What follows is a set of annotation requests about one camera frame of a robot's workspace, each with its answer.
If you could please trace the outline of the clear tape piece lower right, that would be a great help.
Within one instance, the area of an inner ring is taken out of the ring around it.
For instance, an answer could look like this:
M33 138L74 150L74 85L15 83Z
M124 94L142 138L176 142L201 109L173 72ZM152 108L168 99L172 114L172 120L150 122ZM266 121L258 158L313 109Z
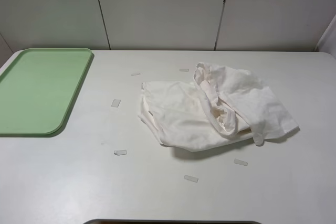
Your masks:
M246 161L242 161L239 159L234 159L234 164L242 165L242 166L248 166L248 163Z

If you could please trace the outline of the white short sleeve shirt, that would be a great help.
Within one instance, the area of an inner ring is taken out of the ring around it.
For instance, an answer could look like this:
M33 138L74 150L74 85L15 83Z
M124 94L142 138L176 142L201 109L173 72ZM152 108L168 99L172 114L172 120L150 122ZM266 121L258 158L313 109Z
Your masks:
M248 139L260 146L299 127L254 73L204 62L190 83L143 82L139 118L161 145L190 152Z

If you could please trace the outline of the clear tape piece lower left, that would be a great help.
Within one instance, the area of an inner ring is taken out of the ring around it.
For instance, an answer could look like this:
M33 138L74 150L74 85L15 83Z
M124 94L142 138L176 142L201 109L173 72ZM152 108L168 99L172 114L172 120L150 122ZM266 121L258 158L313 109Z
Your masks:
M127 150L116 150L113 152L116 156L122 156L127 154Z

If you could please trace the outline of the green plastic tray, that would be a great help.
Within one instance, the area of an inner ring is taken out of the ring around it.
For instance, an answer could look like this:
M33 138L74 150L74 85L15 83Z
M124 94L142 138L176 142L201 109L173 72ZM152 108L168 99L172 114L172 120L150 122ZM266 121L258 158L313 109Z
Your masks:
M76 101L92 59L87 48L21 51L1 74L1 135L57 132Z

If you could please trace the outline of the clear tape piece bottom middle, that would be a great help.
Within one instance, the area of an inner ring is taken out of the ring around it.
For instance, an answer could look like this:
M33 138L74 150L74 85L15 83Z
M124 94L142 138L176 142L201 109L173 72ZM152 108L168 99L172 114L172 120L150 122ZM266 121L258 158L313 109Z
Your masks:
M198 178L197 177L193 177L193 176L189 176L189 175L184 175L184 179L188 180L188 181L191 181L191 182L194 182L194 183L198 182Z

